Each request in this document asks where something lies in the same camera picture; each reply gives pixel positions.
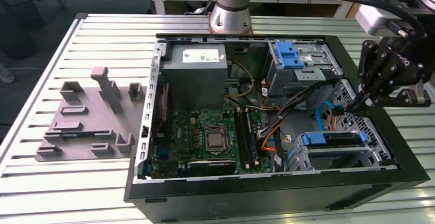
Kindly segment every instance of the green motherboard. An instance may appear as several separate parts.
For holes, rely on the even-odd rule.
[[[233,174],[270,172],[266,154],[258,155],[258,165],[242,167],[240,163],[237,136],[234,128],[234,112],[232,110],[198,110],[193,112],[176,111],[172,117],[170,142],[158,144],[154,149],[153,163],[157,178],[176,178],[180,162],[192,160],[232,160],[236,162]],[[260,113],[249,112],[253,132],[261,128]],[[213,144],[222,135],[222,144]]]

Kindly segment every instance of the gray carpet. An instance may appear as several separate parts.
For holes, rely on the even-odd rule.
[[[149,1],[67,0],[66,8],[59,9],[55,0],[34,1],[34,4],[45,22],[42,28],[29,32],[37,53],[23,60],[10,60],[0,52],[0,62],[6,68],[45,68],[75,13],[145,14],[153,5]],[[11,69],[10,73],[15,77],[14,82],[5,84],[0,81],[0,123],[13,123],[42,70]],[[0,126],[0,142],[7,130],[7,127]]]

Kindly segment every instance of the sticker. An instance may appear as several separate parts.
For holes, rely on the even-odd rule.
[[[261,95],[262,95],[264,97],[266,97],[266,92],[268,92],[266,88],[261,88]]]
[[[185,49],[182,51],[182,63],[218,62],[217,49]]]
[[[274,162],[278,166],[282,163],[282,160],[278,158],[277,154],[274,154]]]
[[[298,58],[300,58],[301,61],[312,61],[312,58],[310,58],[309,55],[308,56],[300,56]]]

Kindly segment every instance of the slotted metal table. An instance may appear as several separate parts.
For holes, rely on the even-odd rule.
[[[362,40],[378,40],[350,19],[253,17],[252,29],[256,34],[338,36],[354,62]],[[81,86],[95,87],[89,78],[91,67],[106,66],[117,86],[145,84],[154,34],[206,32],[205,16],[77,15],[0,146],[0,223],[149,223],[134,206],[122,202],[127,159],[35,162],[34,151],[59,103],[63,81],[77,80]],[[433,179],[435,106],[386,111]],[[430,180],[353,210],[202,223],[433,223],[433,197]]]

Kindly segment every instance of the ram slot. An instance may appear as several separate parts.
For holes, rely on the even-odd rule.
[[[237,136],[240,164],[241,167],[249,169],[249,167],[254,165],[254,158],[250,150],[250,137],[249,137],[249,131],[252,131],[252,128],[249,128],[249,123],[246,122],[248,118],[244,111],[234,110],[233,118],[234,118],[234,129],[236,129],[236,136]]]
[[[253,165],[257,166],[258,163],[258,154],[257,154],[257,146],[256,146],[256,135],[253,133],[253,129],[252,129],[252,123],[250,123],[250,118],[249,118],[249,113],[245,111],[245,123],[246,123],[246,128],[248,128],[248,132],[246,132],[246,136],[248,136],[248,145],[250,147],[250,161],[253,162]]]

